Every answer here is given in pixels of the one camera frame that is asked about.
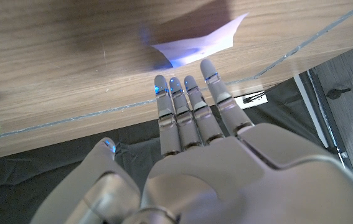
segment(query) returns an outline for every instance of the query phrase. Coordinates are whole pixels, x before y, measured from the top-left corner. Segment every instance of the wooden table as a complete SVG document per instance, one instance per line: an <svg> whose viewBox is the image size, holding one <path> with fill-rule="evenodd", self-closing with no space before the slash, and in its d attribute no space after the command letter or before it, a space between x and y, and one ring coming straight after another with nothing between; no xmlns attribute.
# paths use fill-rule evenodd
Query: wooden table
<svg viewBox="0 0 353 224"><path fill-rule="evenodd" d="M246 12L209 57L235 96L353 48L353 0L0 1L0 157L156 119L157 74L205 83L199 62L164 69L149 45Z"/></svg>

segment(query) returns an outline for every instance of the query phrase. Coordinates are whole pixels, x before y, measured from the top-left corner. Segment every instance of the gray robotic arm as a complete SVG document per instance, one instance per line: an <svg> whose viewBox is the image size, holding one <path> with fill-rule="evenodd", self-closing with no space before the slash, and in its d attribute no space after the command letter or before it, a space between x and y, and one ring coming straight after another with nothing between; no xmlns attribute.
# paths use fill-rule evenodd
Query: gray robotic arm
<svg viewBox="0 0 353 224"><path fill-rule="evenodd" d="M143 193L112 159L112 141L103 139L32 223L353 223L352 174L289 131L254 126L209 60L201 70L232 136L225 138L191 76L184 86L192 109L180 81L172 78L168 87L158 75L164 159Z"/></svg>

